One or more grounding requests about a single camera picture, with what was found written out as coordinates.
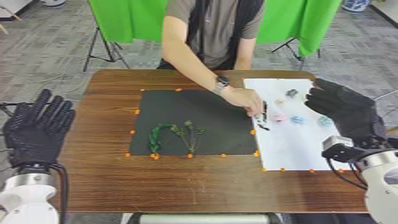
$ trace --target black mat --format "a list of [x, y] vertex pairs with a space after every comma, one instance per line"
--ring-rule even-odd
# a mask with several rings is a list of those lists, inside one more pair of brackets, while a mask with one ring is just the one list
[[[134, 155], [150, 155], [148, 136], [159, 123], [173, 123], [184, 127], [187, 120], [207, 129], [196, 150], [198, 155], [223, 153], [248, 155], [255, 153], [253, 121], [244, 109], [232, 106], [210, 92], [146, 91], [130, 146]], [[161, 142], [162, 155], [187, 155], [187, 146], [170, 130], [162, 131]]]

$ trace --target gray t-shirt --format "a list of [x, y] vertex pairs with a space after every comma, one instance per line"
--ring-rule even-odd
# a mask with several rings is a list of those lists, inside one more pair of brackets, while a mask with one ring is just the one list
[[[214, 69], [228, 59], [228, 44], [233, 36], [239, 0], [212, 0], [205, 18], [205, 65]], [[168, 15], [182, 19], [189, 25], [196, 0], [173, 0], [168, 5]], [[264, 8], [244, 28], [244, 39], [258, 36], [264, 21]], [[193, 51], [200, 52], [200, 32], [191, 43]]]

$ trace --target wristwatch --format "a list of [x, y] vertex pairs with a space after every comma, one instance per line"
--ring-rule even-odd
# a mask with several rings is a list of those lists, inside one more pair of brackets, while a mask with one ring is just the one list
[[225, 88], [230, 86], [230, 81], [228, 81], [228, 77], [226, 76], [219, 76], [217, 77], [217, 84], [216, 84], [216, 90], [214, 93], [217, 95], [221, 95], [221, 91], [225, 90]]

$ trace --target green backdrop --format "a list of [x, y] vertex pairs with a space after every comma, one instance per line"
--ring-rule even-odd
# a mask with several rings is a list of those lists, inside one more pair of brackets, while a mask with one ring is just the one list
[[[170, 0], [90, 0], [107, 41], [161, 41]], [[322, 44], [342, 0], [267, 0], [258, 43], [301, 40], [299, 54], [310, 56]]]

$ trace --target person's hand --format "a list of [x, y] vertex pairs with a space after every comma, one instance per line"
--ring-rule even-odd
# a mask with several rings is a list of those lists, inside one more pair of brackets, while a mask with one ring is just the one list
[[253, 89], [233, 88], [223, 90], [221, 96], [226, 101], [248, 110], [248, 115], [253, 117], [265, 112], [264, 100]]
[[6, 146], [15, 149], [11, 165], [56, 164], [65, 144], [66, 133], [75, 119], [72, 101], [43, 90], [33, 106], [20, 103], [11, 119], [4, 125]]
[[353, 138], [354, 142], [372, 137], [386, 139], [386, 127], [377, 115], [376, 101], [353, 89], [317, 79], [306, 105], [331, 117], [342, 135]]

